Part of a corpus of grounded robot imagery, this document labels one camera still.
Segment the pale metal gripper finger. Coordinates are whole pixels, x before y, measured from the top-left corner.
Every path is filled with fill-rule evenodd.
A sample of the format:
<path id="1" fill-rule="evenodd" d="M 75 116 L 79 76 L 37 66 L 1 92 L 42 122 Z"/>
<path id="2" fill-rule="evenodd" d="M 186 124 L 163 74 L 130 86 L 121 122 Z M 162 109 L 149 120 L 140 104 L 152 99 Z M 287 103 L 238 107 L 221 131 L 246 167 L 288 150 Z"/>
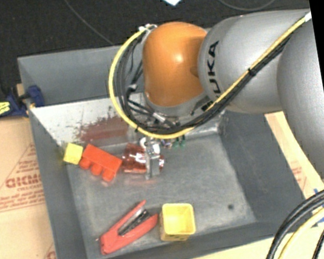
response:
<path id="1" fill-rule="evenodd" d="M 148 145 L 144 151 L 144 158 L 146 162 L 146 179 L 159 175 L 160 173 L 160 147 L 159 145 L 153 144 Z"/>

